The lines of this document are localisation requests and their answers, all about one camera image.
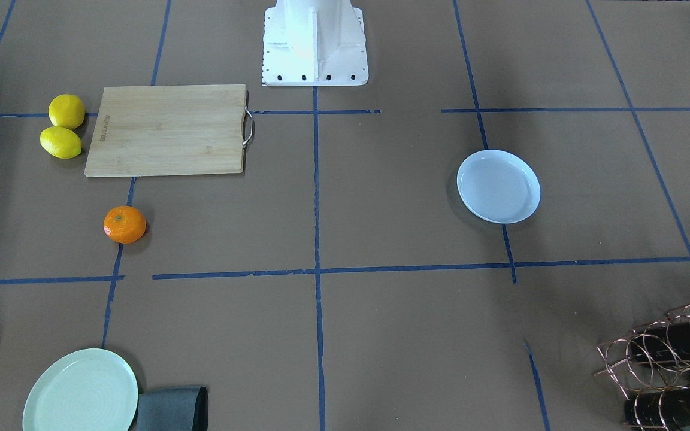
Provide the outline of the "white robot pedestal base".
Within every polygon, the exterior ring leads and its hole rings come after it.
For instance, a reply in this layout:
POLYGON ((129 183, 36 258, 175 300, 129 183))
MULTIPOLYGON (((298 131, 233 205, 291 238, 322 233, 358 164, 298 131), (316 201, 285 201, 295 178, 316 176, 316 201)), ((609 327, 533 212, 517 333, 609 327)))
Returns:
POLYGON ((262 41, 263 86, 369 81, 364 14, 350 1, 277 1, 265 10, 262 41))

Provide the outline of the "light blue plate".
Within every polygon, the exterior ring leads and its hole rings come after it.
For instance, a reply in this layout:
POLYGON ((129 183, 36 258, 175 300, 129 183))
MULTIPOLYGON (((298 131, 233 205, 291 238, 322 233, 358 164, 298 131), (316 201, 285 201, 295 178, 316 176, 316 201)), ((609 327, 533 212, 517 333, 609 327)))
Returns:
POLYGON ((456 186, 462 203, 488 223, 520 223, 536 213, 541 186, 536 172, 503 150, 482 150, 458 167, 456 186))

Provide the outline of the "lower yellow lemon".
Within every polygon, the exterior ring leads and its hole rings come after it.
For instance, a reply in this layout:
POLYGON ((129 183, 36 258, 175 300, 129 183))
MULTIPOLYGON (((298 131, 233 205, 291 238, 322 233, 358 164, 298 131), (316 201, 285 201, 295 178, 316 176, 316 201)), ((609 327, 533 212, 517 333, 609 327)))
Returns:
POLYGON ((49 126, 41 131, 40 144, 49 155, 58 159, 72 159, 83 149, 80 137, 63 126, 49 126))

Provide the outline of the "dark wine bottle upper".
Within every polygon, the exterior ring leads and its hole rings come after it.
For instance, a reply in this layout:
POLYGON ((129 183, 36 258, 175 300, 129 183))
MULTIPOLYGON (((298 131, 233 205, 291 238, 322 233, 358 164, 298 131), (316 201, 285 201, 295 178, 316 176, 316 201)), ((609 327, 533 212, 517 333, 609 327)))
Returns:
POLYGON ((644 331, 632 339, 630 355, 639 363, 690 362, 690 321, 644 331))

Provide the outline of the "dark wine bottle lower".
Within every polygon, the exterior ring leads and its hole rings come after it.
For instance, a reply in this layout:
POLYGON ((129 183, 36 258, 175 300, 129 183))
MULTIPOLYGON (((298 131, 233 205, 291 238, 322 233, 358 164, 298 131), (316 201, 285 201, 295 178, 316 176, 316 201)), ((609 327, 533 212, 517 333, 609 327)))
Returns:
POLYGON ((645 393, 624 404, 625 421, 643 430, 690 430, 690 389, 645 393))

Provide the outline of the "dark wine bottle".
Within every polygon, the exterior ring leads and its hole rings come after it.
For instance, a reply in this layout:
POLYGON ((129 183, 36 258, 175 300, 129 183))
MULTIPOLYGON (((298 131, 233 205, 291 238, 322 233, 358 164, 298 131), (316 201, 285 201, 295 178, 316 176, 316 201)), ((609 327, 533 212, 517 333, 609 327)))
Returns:
POLYGON ((643 430, 690 430, 690 389, 645 393, 624 404, 625 421, 643 430))
POLYGON ((630 355, 639 363, 690 362, 690 321, 644 331, 632 339, 630 355))

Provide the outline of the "wooden cutting board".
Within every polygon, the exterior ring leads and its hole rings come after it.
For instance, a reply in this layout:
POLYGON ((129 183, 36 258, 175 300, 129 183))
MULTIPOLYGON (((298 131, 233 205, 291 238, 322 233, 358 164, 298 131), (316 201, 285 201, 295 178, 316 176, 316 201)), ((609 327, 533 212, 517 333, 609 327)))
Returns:
POLYGON ((243 84, 105 87, 84 174, 240 174, 253 131, 243 84))

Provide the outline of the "orange mandarin fruit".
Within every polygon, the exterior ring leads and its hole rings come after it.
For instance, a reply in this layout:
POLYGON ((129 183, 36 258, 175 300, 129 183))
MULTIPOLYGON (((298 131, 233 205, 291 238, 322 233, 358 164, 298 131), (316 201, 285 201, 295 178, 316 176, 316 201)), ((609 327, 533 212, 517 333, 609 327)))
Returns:
POLYGON ((136 242, 145 234, 146 229, 143 213, 129 205, 110 208, 103 221, 104 234, 119 244, 136 242))

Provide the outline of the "folded grey cloth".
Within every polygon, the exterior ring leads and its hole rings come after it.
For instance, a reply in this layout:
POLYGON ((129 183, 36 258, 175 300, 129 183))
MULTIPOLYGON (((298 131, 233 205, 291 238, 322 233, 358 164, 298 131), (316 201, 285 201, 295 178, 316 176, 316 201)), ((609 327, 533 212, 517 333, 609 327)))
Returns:
POLYGON ((137 430, 207 430, 206 386, 165 387, 138 398, 137 430))

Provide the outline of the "light green plate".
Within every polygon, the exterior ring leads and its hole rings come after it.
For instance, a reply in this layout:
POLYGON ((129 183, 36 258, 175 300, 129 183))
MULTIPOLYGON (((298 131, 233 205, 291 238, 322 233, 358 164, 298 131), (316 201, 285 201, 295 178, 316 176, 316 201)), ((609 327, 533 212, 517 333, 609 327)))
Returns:
POLYGON ((129 363, 102 348, 77 350, 52 363, 25 402, 23 430, 128 430, 138 406, 129 363))

